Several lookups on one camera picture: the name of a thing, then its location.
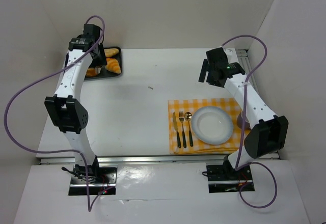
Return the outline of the metal tongs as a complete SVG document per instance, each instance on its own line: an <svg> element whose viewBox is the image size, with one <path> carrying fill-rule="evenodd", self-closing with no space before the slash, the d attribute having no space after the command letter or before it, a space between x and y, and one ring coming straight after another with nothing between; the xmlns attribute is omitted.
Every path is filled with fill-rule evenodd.
<svg viewBox="0 0 326 224"><path fill-rule="evenodd" d="M96 70L97 74L99 74L99 73L101 72L101 69L102 69L102 67L101 67L101 66L98 66L98 67L96 67L96 68L95 68L95 70Z"/></svg>

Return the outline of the sugared round bread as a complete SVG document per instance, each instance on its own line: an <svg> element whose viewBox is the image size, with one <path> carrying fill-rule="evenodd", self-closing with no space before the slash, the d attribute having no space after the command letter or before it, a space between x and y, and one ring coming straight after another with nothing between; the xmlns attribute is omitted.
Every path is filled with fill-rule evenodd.
<svg viewBox="0 0 326 224"><path fill-rule="evenodd" d="M96 68L88 68L86 72L86 77L95 77L98 75L98 70Z"/></svg>

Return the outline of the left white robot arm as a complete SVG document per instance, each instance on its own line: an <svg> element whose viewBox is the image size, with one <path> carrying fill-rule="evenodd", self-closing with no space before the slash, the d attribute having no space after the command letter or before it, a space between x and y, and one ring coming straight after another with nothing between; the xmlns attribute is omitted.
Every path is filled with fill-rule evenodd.
<svg viewBox="0 0 326 224"><path fill-rule="evenodd" d="M84 24L83 33L71 39L60 85L54 95L46 97L44 101L52 123L65 135L74 150L73 174L79 177L89 174L96 178L100 175L97 156L91 149L86 133L89 114L80 103L87 70L105 61L100 35L99 26L87 23Z"/></svg>

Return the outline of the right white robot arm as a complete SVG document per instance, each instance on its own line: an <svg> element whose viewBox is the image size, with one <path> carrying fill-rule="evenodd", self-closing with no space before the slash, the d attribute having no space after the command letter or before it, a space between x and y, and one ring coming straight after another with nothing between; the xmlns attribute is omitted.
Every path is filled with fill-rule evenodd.
<svg viewBox="0 0 326 224"><path fill-rule="evenodd" d="M224 157L220 173L227 179L236 180L238 170L261 156L284 148L288 120L285 116L277 116L265 104L247 80L242 66L230 63L222 47L206 52L199 82L225 88L240 105L250 125L249 134L240 137L239 149Z"/></svg>

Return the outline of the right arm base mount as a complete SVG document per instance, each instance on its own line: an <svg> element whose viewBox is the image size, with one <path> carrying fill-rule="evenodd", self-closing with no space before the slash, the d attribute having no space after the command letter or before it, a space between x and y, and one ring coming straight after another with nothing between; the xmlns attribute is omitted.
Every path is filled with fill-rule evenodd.
<svg viewBox="0 0 326 224"><path fill-rule="evenodd" d="M249 166L239 171L226 173L222 165L207 165L202 175L207 178L209 193L255 191Z"/></svg>

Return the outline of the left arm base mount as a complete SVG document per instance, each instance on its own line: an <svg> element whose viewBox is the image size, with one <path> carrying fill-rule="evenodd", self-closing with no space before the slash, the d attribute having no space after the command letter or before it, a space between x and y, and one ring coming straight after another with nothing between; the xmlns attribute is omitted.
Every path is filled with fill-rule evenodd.
<svg viewBox="0 0 326 224"><path fill-rule="evenodd" d="M86 190L86 176L78 175L74 171L70 171L65 167L62 170L72 175L69 196L87 195ZM90 195L115 195L117 181L117 167L102 167L100 168L99 176L89 176L89 190Z"/></svg>

